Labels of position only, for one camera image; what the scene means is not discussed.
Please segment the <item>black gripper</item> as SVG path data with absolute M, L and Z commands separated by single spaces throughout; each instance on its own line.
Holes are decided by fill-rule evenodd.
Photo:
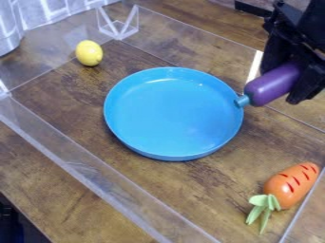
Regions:
M 302 69 L 299 80 L 287 98 L 300 104 L 311 100 L 325 88 L 325 64 L 310 63 L 303 67 L 297 55 L 306 60 L 325 62 L 325 0 L 311 0 L 300 10 L 285 0 L 275 0 L 275 10 L 265 18 L 263 27 L 269 33 L 264 48 L 261 74 L 284 64 Z

